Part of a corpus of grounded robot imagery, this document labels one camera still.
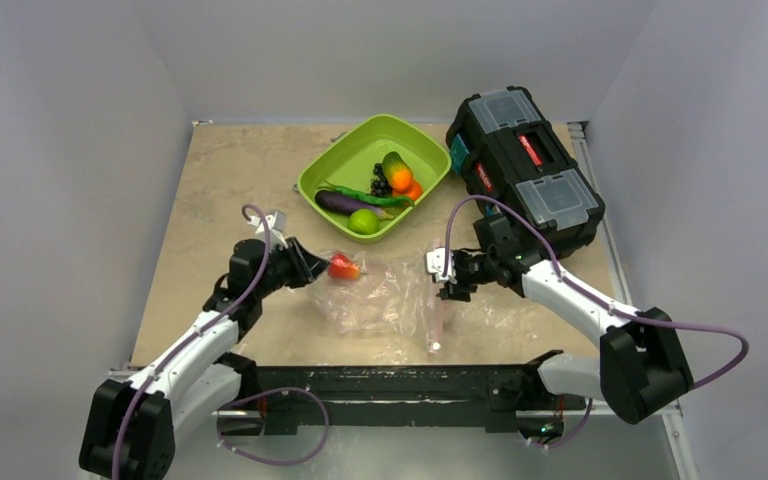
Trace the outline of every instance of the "beige tabletop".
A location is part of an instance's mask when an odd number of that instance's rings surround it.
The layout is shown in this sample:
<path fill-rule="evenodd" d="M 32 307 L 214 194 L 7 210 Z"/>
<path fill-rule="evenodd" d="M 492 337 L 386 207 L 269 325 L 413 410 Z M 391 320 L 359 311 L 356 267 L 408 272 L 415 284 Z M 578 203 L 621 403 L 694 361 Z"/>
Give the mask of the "beige tabletop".
<path fill-rule="evenodd" d="M 147 365 L 198 315 L 216 279 L 228 270 L 232 248 L 252 237 L 240 207 L 287 214 L 286 236 L 297 236 L 312 253 L 365 250 L 385 261 L 412 258 L 445 233 L 454 204 L 466 195 L 463 181 L 449 175 L 402 223 L 373 245 L 358 245 L 339 233 L 292 189 L 299 173 L 350 129 L 347 125 L 195 127 L 166 237 L 137 337 L 132 364 Z M 445 125 L 420 125 L 443 143 Z M 566 126 L 555 126 L 572 151 Z M 461 209 L 453 247 L 477 246 L 471 224 L 474 206 Z M 595 288 L 612 294 L 609 263 L 599 239 L 563 261 Z M 442 349 L 428 353 L 418 335 L 392 328 L 340 333 L 313 307 L 307 289 L 269 296 L 263 316 L 235 351 L 261 365 L 375 365 L 522 363 L 547 350 L 595 355 L 596 349 L 546 308 L 496 285 L 471 303 L 447 302 L 451 321 Z"/>

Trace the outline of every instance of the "eggplant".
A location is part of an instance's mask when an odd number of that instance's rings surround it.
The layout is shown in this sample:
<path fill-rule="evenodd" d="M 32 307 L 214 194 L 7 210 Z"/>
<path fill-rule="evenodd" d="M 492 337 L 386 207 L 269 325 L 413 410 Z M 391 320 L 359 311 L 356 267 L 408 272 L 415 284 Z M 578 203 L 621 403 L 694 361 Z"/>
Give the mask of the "eggplant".
<path fill-rule="evenodd" d="M 342 193 L 320 190 L 313 196 L 316 204 L 329 212 L 351 215 L 363 208 L 371 210 L 379 220 L 392 220 L 393 216 L 381 207 L 376 207 L 358 199 L 343 195 Z"/>

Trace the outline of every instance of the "green plastic bin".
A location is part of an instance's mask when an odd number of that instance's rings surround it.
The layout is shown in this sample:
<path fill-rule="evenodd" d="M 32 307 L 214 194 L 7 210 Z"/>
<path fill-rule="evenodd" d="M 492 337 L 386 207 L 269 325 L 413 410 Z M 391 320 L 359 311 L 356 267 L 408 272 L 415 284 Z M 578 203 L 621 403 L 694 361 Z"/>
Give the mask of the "green plastic bin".
<path fill-rule="evenodd" d="M 376 115 L 361 123 L 334 142 L 299 175 L 299 192 L 322 217 L 358 243 L 375 243 L 396 228 L 414 210 L 408 208 L 390 221 L 382 222 L 381 230 L 372 235 L 359 235 L 346 227 L 349 217 L 319 208 L 313 200 L 319 188 L 330 182 L 362 192 L 369 191 L 372 168 L 389 152 L 398 152 L 413 170 L 422 185 L 419 205 L 452 166 L 449 152 L 440 144 L 408 122 L 392 115 Z"/>

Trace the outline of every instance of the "plastic bag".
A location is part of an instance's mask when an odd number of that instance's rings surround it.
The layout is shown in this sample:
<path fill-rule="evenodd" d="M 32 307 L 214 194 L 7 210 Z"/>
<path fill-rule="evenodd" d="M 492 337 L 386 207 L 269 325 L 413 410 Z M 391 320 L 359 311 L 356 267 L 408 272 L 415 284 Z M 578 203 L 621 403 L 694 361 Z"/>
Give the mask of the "plastic bag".
<path fill-rule="evenodd" d="M 429 251 L 436 248 L 435 241 Z M 440 285 L 425 272 L 425 251 L 385 261 L 368 252 L 325 252 L 323 258 L 341 253 L 360 269 L 357 279 L 322 275 L 306 288 L 319 312 L 340 333 L 392 329 L 424 341 L 430 352 L 440 350 L 447 306 L 436 296 Z"/>

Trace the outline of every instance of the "green chili pepper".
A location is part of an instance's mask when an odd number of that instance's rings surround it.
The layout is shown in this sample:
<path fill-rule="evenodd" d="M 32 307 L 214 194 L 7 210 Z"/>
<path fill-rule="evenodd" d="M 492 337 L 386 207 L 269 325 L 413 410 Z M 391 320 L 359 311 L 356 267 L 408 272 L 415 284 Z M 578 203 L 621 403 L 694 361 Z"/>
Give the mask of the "green chili pepper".
<path fill-rule="evenodd" d="M 322 187 L 324 190 L 331 190 L 333 192 L 342 193 L 343 195 L 347 197 L 354 198 L 355 200 L 360 200 L 362 202 L 366 202 L 370 205 L 375 205 L 377 207 L 403 207 L 404 204 L 408 204 L 411 207 L 415 207 L 416 204 L 411 200 L 410 197 L 405 196 L 398 196 L 398 197 L 376 197 L 375 195 L 370 195 L 365 192 L 361 192 L 359 190 L 353 190 L 349 187 L 341 187 L 339 185 L 334 185 L 330 182 L 323 182 L 325 183 L 325 187 Z"/>

